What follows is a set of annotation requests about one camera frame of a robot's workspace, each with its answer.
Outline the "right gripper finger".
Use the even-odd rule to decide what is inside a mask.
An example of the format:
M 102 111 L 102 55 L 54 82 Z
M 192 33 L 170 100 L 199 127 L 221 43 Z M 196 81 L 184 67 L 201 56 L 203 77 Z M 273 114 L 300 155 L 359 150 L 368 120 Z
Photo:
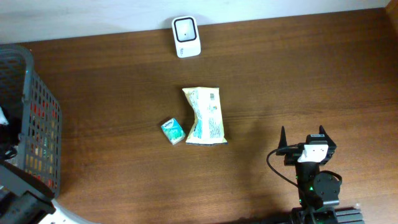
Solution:
M 329 137 L 329 135 L 327 135 L 325 129 L 323 128 L 322 125 L 320 125 L 319 127 L 319 134 L 323 134 L 324 135 L 324 139 L 327 142 L 329 148 L 336 148 L 336 144 L 334 143 L 334 141 L 331 139 L 331 137 Z
M 284 126 L 281 127 L 280 131 L 280 140 L 279 140 L 279 145 L 276 150 L 276 155 L 285 155 L 287 150 L 287 140 L 286 140 L 286 135 L 285 135 L 285 128 Z

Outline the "yellow white wipes pack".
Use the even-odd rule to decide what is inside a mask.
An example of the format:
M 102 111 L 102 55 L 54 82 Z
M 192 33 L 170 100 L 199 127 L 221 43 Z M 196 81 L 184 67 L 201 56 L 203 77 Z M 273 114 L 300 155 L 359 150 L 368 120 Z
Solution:
M 194 112 L 194 124 L 186 143 L 212 146 L 227 144 L 218 87 L 191 87 L 182 91 Z

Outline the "small teal tissue pack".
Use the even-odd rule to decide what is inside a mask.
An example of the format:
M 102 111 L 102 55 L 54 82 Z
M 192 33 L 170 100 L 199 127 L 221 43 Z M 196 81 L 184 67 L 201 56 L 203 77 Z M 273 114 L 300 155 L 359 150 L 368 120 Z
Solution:
M 172 145 L 177 144 L 185 138 L 185 132 L 175 118 L 166 121 L 161 126 L 161 129 Z

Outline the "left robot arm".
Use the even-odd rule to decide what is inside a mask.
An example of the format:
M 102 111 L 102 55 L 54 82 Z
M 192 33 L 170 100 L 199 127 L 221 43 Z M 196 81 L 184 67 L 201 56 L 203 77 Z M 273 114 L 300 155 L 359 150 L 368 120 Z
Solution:
M 21 120 L 1 108 L 1 223 L 88 223 L 62 207 L 38 179 L 12 165 Z

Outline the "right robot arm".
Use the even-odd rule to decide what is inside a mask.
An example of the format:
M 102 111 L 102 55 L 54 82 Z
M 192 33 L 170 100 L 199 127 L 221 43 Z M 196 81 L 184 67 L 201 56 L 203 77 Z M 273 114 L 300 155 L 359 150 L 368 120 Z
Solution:
M 305 142 L 288 145 L 285 129 L 275 154 L 284 157 L 285 166 L 295 167 L 295 187 L 301 207 L 289 215 L 290 223 L 337 223 L 334 207 L 340 202 L 338 195 L 342 177 L 332 171 L 320 170 L 333 156 L 336 144 L 322 126 L 318 134 L 309 134 Z

